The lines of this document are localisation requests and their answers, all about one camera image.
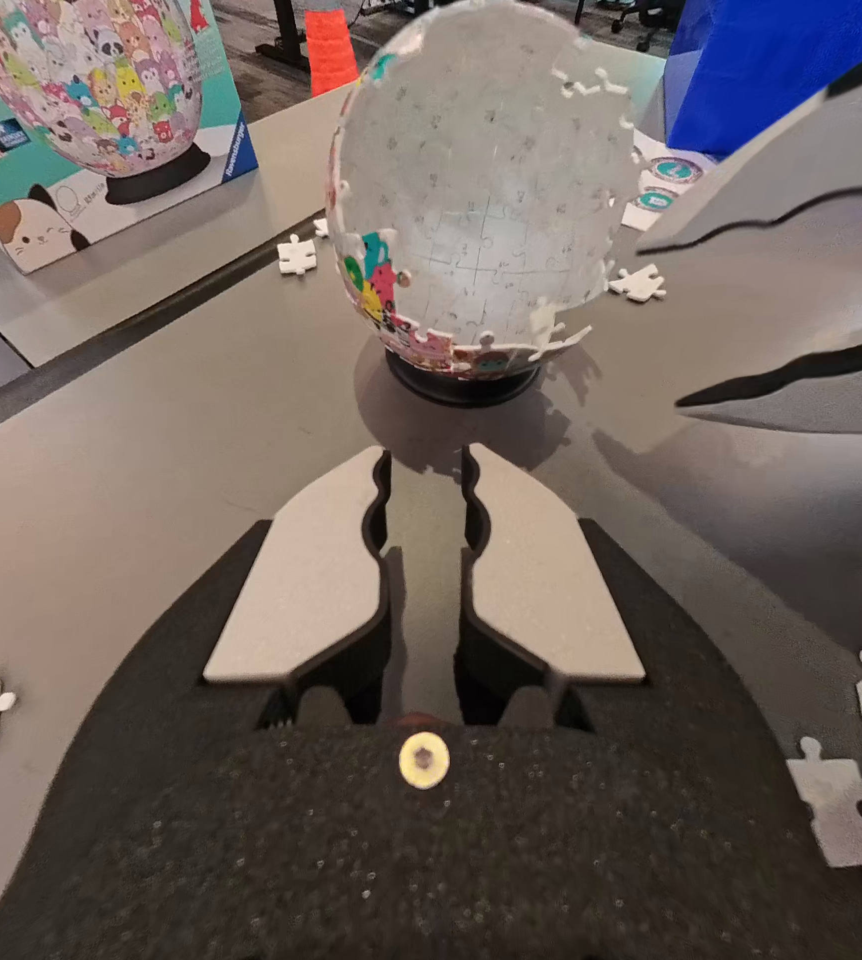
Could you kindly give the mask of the orange plastic object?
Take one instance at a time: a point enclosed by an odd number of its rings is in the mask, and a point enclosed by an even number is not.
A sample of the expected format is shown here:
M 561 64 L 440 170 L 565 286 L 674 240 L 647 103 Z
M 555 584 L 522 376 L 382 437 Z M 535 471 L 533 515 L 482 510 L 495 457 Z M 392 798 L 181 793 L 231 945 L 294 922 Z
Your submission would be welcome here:
M 359 70 L 339 1 L 307 1 L 304 12 L 312 97 L 355 83 Z

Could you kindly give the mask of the puzzle instruction leaflet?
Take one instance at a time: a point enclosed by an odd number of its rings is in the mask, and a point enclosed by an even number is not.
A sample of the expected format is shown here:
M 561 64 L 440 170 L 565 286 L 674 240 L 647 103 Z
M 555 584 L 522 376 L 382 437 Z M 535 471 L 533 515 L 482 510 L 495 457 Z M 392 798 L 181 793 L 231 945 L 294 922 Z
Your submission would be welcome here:
M 638 162 L 638 186 L 625 207 L 622 225 L 641 233 L 717 166 L 711 156 L 671 150 L 640 129 L 634 131 L 633 149 Z

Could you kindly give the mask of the blue plastic bin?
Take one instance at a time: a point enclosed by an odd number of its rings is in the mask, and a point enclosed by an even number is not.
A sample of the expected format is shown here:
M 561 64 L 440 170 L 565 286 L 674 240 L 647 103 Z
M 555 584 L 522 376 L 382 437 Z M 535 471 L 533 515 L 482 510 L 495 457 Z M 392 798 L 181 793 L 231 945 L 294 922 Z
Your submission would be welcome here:
M 730 156 L 862 62 L 862 1 L 687 1 L 664 76 L 666 143 Z

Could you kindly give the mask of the teal puzzle box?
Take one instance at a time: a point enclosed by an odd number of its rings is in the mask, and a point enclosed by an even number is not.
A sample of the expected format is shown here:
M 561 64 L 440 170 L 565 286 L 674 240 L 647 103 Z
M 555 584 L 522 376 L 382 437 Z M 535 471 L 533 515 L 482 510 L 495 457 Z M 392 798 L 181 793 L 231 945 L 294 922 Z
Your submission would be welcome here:
M 22 275 L 257 169 L 207 1 L 0 1 L 0 252 Z

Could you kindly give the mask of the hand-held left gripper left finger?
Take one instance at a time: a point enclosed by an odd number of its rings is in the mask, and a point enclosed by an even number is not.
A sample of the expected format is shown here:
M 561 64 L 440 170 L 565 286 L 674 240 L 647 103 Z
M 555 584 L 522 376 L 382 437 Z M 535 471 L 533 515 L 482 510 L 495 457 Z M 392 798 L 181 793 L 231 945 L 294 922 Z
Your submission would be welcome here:
M 364 689 L 389 661 L 391 459 L 366 448 L 275 515 L 204 666 L 210 684 Z

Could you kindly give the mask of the colourful puzzle ball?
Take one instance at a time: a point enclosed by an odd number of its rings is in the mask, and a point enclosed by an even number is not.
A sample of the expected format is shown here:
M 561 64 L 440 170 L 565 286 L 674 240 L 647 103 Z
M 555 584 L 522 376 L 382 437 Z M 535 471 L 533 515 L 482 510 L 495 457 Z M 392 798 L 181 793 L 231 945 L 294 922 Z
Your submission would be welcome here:
M 408 367 L 529 375 L 590 332 L 639 162 L 629 90 L 570 22 L 435 7 L 374 55 L 332 138 L 326 219 L 353 308 Z

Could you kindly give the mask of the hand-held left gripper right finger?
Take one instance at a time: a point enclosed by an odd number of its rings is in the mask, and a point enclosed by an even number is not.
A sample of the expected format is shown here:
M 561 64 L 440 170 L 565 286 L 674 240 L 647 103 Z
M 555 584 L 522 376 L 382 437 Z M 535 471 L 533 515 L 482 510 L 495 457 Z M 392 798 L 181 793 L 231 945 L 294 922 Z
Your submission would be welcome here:
M 645 666 L 571 507 L 483 444 L 461 451 L 462 612 L 473 658 L 509 656 L 484 681 L 640 685 Z

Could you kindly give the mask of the black ball stand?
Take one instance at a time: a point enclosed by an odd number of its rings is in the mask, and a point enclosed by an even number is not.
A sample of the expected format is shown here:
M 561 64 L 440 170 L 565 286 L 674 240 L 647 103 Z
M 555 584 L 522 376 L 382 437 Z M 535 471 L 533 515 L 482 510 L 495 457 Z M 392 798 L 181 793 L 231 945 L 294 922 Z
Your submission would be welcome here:
M 455 409 L 485 409 L 520 397 L 541 377 L 536 366 L 497 379 L 467 379 L 420 369 L 385 351 L 387 367 L 405 389 L 423 400 Z

